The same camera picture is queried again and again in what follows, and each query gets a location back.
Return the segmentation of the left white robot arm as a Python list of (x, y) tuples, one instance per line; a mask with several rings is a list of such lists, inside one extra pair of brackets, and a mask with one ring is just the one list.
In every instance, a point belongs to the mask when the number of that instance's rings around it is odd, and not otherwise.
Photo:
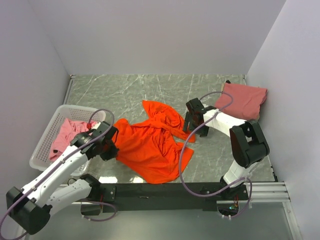
[(78, 167), (96, 156), (104, 161), (117, 155), (113, 137), (118, 129), (102, 121), (92, 129), (77, 134), (60, 157), (33, 181), (22, 188), (12, 187), (6, 193), (7, 215), (27, 234), (34, 235), (44, 228), (50, 218), (78, 200), (103, 200), (101, 183), (84, 174), (74, 183), (60, 185)]

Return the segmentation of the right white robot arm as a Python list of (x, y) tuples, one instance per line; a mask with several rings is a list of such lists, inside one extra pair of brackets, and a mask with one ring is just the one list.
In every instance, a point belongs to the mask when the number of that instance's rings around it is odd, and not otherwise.
[(221, 177), (218, 183), (219, 190), (215, 192), (195, 193), (185, 184), (183, 187), (192, 195), (207, 198), (221, 195), (230, 200), (237, 194), (237, 190), (244, 182), (249, 181), (249, 175), (256, 165), (270, 153), (270, 148), (256, 120), (235, 118), (213, 106), (204, 106), (200, 99), (194, 98), (186, 103), (187, 113), (184, 119), (183, 131), (191, 131), (182, 149), (194, 134), (206, 137), (209, 128), (217, 130), (229, 137), (233, 162), (229, 170)]

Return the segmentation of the orange polo shirt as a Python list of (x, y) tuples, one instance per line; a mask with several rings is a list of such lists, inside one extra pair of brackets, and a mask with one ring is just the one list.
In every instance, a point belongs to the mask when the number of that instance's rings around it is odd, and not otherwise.
[(149, 184), (164, 184), (176, 180), (191, 160), (194, 150), (183, 148), (175, 138), (196, 141), (184, 132), (183, 117), (171, 106), (143, 100), (147, 120), (130, 124), (119, 119), (114, 126), (118, 133), (113, 137), (119, 149), (116, 160), (123, 163)]

